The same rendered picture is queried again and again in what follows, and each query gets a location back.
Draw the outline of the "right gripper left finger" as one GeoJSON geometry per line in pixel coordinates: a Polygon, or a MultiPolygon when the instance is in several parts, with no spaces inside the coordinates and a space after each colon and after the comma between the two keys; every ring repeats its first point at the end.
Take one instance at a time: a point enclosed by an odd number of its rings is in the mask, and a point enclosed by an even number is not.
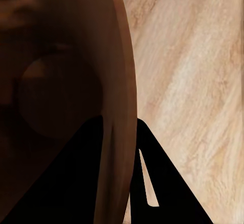
{"type": "Polygon", "coordinates": [[[103,117],[87,120],[0,224],[94,224],[103,117]]]}

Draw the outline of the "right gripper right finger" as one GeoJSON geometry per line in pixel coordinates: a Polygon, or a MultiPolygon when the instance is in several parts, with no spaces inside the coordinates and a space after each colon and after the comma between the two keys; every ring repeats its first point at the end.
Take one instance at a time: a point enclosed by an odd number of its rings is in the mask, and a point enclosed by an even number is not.
{"type": "Polygon", "coordinates": [[[137,119],[131,224],[213,224],[148,125],[137,119]],[[147,203],[141,150],[159,207],[147,203]]]}

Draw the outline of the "trash can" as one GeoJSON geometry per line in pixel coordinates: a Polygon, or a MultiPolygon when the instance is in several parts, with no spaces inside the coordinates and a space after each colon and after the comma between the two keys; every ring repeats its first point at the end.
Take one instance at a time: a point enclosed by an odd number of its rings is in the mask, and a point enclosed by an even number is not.
{"type": "Polygon", "coordinates": [[[123,0],[0,0],[0,223],[87,120],[102,115],[94,224],[123,224],[137,86],[123,0]]]}

